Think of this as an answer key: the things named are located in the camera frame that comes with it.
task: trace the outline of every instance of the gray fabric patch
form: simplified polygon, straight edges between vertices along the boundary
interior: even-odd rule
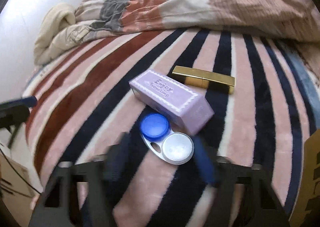
[[[129,0],[106,0],[100,11],[100,20],[90,25],[92,30],[121,32],[120,18],[128,5]]]

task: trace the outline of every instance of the cardboard box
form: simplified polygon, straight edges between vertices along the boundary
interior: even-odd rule
[[[291,227],[319,226],[320,220],[320,129],[304,144],[303,172]]]

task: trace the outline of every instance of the pink box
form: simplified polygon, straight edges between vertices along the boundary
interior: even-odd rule
[[[204,95],[153,70],[143,72],[129,84],[138,99],[190,135],[197,134],[214,114]]]

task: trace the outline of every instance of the cream fleece blanket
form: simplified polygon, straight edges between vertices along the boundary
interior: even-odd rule
[[[34,59],[36,65],[49,63],[64,51],[78,45],[81,35],[89,28],[76,24],[76,9],[67,3],[59,3],[45,15],[35,42]]]

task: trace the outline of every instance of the red stripe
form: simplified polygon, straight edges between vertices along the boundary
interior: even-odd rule
[[[50,79],[50,77],[55,74],[65,63],[67,63],[71,58],[73,58],[81,49],[87,46],[89,43],[84,43],[81,46],[73,50],[55,69],[53,69],[33,90],[32,95],[36,95],[38,91],[45,85],[45,83]]]
[[[87,75],[85,81],[74,88],[51,113],[50,118],[38,140],[35,152],[35,168],[40,173],[42,163],[64,124],[71,118],[88,96],[119,66],[121,63],[142,48],[162,31],[142,33],[123,44],[100,61]]]
[[[102,49],[103,47],[105,47],[106,45],[108,45],[110,42],[112,42],[114,39],[116,39],[117,37],[110,37],[110,38],[106,38],[103,41],[99,42],[98,44],[96,44],[93,48],[89,49],[87,52],[85,52],[83,55],[81,55],[77,60],[75,60],[69,67],[68,69],[66,69],[65,71],[63,71],[53,82],[53,84],[51,85],[51,87],[45,91],[43,93],[43,95],[40,97],[40,99],[38,100],[38,104],[35,108],[32,109],[30,116],[28,118],[28,121],[26,122],[26,139],[28,141],[29,139],[29,132],[30,132],[30,127],[32,125],[32,122],[35,118],[35,115],[37,114],[38,110],[40,109],[40,107],[42,106],[42,104],[46,101],[46,99],[52,94],[52,92],[56,89],[58,89],[64,82],[65,78],[68,77],[68,75],[71,74],[71,72],[84,60],[86,60],[87,58],[89,58],[90,56],[92,56],[94,53],[96,53],[97,51],[99,51],[100,49]]]

